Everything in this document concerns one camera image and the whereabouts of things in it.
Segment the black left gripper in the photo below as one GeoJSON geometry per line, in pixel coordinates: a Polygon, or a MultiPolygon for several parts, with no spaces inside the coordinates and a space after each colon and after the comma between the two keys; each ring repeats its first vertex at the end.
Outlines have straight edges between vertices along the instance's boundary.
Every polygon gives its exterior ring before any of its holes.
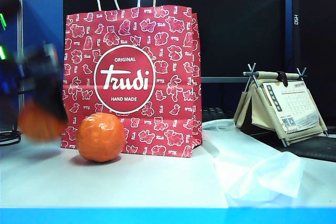
{"type": "Polygon", "coordinates": [[[16,60],[19,73],[17,94],[34,92],[37,106],[56,119],[68,124],[62,101],[61,64],[54,44],[30,47],[16,60]]]}

